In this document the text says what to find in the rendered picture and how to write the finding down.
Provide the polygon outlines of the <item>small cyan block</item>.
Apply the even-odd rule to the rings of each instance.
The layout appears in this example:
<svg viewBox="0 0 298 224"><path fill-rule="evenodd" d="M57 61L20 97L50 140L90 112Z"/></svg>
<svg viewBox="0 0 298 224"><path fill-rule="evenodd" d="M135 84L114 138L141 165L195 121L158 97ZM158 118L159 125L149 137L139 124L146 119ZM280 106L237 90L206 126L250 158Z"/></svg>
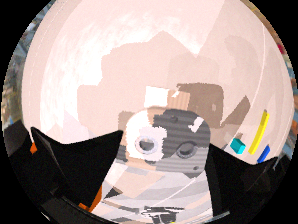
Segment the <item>small cyan block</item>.
<svg viewBox="0 0 298 224"><path fill-rule="evenodd" d="M234 149L235 153L238 153L238 155L242 155L243 149L246 148L246 145L242 143L239 139L233 139L230 144L231 149Z"/></svg>

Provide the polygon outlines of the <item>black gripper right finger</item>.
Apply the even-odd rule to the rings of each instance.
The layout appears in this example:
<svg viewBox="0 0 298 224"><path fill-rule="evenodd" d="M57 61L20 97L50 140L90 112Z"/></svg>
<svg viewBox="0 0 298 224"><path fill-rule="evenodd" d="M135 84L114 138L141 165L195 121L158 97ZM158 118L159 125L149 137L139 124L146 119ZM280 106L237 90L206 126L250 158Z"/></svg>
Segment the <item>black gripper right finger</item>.
<svg viewBox="0 0 298 224"><path fill-rule="evenodd" d="M209 143L205 173L212 200L213 217L227 212L234 202L257 183L263 173L274 167L277 159L278 156L275 156L263 163L261 161L251 165Z"/></svg>

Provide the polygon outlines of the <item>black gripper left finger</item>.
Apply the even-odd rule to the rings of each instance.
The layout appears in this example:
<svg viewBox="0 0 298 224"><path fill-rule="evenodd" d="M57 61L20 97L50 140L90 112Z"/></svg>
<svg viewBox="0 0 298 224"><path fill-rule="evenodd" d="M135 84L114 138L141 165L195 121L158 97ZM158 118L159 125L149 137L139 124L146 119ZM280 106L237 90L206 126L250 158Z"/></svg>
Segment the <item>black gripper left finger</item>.
<svg viewBox="0 0 298 224"><path fill-rule="evenodd" d="M65 183L80 198L80 204L90 208L116 160L124 131L113 131L71 144L61 144L32 125L31 133L41 155L59 169Z"/></svg>

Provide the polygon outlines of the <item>blue rectangular block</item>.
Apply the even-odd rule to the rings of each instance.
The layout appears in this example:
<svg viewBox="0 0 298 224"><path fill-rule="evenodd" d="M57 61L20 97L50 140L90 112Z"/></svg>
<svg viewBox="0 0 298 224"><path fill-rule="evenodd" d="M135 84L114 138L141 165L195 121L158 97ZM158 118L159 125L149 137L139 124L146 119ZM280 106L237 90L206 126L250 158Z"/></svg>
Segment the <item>blue rectangular block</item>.
<svg viewBox="0 0 298 224"><path fill-rule="evenodd" d="M261 156L258 157L257 163L261 163L261 161L263 163L263 160L265 160L265 157L269 155L269 152L270 152L270 148L269 148L269 145L267 145L267 147L263 149Z"/></svg>

